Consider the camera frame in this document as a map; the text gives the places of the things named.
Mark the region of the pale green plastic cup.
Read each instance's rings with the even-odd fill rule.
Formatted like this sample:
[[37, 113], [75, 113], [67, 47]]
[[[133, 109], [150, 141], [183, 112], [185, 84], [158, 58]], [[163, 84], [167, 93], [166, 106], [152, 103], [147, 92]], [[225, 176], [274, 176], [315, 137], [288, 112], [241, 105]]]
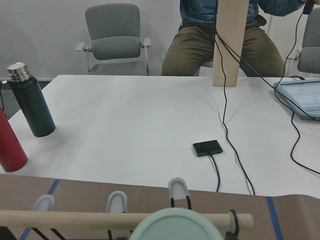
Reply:
[[201, 214], [185, 208], [166, 208], [145, 218], [131, 240], [222, 240], [218, 229]]

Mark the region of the small black device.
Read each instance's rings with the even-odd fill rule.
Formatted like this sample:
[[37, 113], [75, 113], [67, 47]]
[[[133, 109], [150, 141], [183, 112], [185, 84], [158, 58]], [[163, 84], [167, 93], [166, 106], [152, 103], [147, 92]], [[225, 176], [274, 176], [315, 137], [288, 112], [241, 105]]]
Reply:
[[217, 140], [196, 142], [192, 146], [198, 157], [221, 154], [223, 152], [223, 149]]

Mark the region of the seated person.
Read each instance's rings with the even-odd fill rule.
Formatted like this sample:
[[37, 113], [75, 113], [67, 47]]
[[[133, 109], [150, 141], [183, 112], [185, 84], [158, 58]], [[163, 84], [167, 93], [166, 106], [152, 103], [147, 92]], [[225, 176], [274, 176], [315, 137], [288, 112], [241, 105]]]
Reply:
[[[282, 77], [285, 62], [274, 42], [261, 28], [267, 22], [259, 14], [284, 17], [306, 4], [305, 0], [251, 0], [243, 37], [240, 68], [248, 77]], [[218, 1], [181, 0], [182, 19], [177, 34], [167, 50], [161, 67], [162, 76], [196, 74], [214, 54]]]

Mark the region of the grey office chair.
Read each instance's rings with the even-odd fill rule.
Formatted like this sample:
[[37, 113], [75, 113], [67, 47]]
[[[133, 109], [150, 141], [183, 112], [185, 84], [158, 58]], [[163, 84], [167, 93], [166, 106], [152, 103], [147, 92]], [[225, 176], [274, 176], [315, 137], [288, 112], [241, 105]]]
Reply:
[[141, 50], [151, 46], [150, 37], [141, 40], [140, 9], [130, 3], [108, 3], [89, 7], [85, 20], [91, 43], [75, 50], [93, 54], [100, 62], [87, 66], [90, 75], [148, 76], [148, 60], [138, 60]]

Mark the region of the dark green steel bottle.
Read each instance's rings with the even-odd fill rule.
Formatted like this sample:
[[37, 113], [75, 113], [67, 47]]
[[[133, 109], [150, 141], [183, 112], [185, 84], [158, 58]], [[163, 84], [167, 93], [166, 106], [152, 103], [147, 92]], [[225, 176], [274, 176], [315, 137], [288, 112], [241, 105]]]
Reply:
[[45, 137], [53, 133], [56, 125], [39, 82], [30, 73], [26, 63], [13, 63], [7, 70], [10, 75], [8, 84], [33, 135]]

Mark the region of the blue teach pendant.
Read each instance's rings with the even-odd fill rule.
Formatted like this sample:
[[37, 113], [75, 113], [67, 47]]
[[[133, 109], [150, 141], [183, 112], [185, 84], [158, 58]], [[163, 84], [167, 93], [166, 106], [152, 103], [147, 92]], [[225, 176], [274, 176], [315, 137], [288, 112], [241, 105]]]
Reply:
[[320, 79], [280, 81], [273, 84], [275, 93], [302, 120], [320, 120]]

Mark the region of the red water bottle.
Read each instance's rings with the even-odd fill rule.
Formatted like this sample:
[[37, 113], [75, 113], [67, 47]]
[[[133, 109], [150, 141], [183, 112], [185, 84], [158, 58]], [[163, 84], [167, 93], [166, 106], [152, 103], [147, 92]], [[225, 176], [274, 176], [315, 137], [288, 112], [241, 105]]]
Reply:
[[27, 155], [5, 113], [0, 109], [0, 165], [5, 172], [15, 172], [24, 167], [27, 162]]

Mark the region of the wooden post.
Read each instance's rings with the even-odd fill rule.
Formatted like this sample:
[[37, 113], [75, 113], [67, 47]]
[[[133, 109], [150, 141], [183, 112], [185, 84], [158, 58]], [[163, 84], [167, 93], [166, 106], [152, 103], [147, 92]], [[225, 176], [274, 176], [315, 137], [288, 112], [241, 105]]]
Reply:
[[235, 87], [240, 68], [248, 0], [219, 0], [213, 54], [213, 85]]

